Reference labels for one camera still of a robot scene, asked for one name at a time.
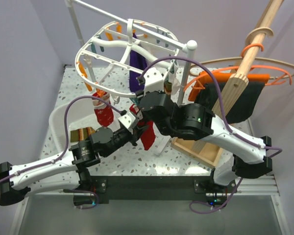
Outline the red Christmas sock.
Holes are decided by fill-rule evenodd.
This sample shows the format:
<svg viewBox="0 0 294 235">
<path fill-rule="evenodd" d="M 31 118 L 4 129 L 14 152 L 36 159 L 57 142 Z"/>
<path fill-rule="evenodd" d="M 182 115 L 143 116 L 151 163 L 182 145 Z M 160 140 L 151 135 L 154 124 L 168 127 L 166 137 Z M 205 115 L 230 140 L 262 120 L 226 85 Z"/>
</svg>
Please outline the red Christmas sock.
<svg viewBox="0 0 294 235">
<path fill-rule="evenodd" d="M 109 104 L 111 103 L 110 94 L 107 92 L 97 90 L 93 96 L 99 97 Z M 93 106 L 97 121 L 101 126 L 108 127 L 110 124 L 112 124 L 114 120 L 114 114 L 110 106 L 107 106 L 105 103 L 96 99 L 93 100 Z"/>
<path fill-rule="evenodd" d="M 152 145 L 154 144 L 154 141 L 156 139 L 155 133 L 154 133 L 154 129 L 153 129 L 153 121 L 147 119 L 142 111 L 138 108 L 137 105 L 132 104 L 129 108 L 129 110 L 131 112 L 133 112 L 138 118 L 139 121 L 137 123 L 138 127 L 143 127 L 145 128 L 143 134 L 140 137 L 140 140 L 144 146 L 144 150 L 147 151 L 149 150 Z"/>
</svg>

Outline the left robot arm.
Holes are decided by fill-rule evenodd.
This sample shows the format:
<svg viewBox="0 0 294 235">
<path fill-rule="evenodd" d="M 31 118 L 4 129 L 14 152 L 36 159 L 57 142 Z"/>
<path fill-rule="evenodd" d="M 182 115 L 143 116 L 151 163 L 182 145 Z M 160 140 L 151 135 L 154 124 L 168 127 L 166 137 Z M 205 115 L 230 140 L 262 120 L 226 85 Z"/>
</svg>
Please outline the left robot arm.
<svg viewBox="0 0 294 235">
<path fill-rule="evenodd" d="M 0 164 L 0 206 L 10 206 L 34 194 L 62 189 L 65 192 L 95 194 L 88 168 L 100 164 L 127 143 L 136 146 L 147 126 L 117 131 L 101 127 L 85 140 L 69 146 L 61 153 L 32 163 Z"/>
</svg>

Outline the green striped sock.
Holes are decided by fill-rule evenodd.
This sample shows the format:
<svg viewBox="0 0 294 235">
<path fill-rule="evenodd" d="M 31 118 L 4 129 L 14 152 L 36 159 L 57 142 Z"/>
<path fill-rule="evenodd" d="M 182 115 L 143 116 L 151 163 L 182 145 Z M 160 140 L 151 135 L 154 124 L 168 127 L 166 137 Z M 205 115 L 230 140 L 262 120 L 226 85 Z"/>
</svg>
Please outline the green striped sock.
<svg viewBox="0 0 294 235">
<path fill-rule="evenodd" d="M 70 131 L 70 142 L 79 142 L 87 139 L 96 131 L 92 127 L 79 128 Z"/>
</svg>

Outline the white round clip hanger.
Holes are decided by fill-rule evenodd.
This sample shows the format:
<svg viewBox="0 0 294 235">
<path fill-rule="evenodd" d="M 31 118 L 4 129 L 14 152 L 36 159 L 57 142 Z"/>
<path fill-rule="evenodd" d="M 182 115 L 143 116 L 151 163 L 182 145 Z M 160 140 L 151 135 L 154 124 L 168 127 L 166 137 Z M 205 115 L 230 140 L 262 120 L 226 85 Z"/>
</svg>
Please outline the white round clip hanger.
<svg viewBox="0 0 294 235">
<path fill-rule="evenodd" d="M 141 20 L 118 20 L 80 41 L 74 65 L 91 92 L 136 98 L 137 91 L 179 90 L 175 57 L 186 48 L 168 29 Z"/>
</svg>

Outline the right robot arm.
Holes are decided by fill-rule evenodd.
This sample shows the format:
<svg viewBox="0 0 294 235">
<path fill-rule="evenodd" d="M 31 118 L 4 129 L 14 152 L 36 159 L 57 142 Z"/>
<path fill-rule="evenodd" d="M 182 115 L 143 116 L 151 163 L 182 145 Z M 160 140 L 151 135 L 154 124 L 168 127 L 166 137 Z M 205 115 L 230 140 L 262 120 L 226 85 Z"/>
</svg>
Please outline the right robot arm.
<svg viewBox="0 0 294 235">
<path fill-rule="evenodd" d="M 163 136 L 202 140 L 233 154 L 213 170 L 208 181 L 213 192 L 220 192 L 237 177 L 256 179 L 272 171 L 272 158 L 266 156 L 264 138 L 227 128 L 219 116 L 200 104 L 178 106 L 169 95 L 154 91 L 142 97 L 138 107 Z"/>
</svg>

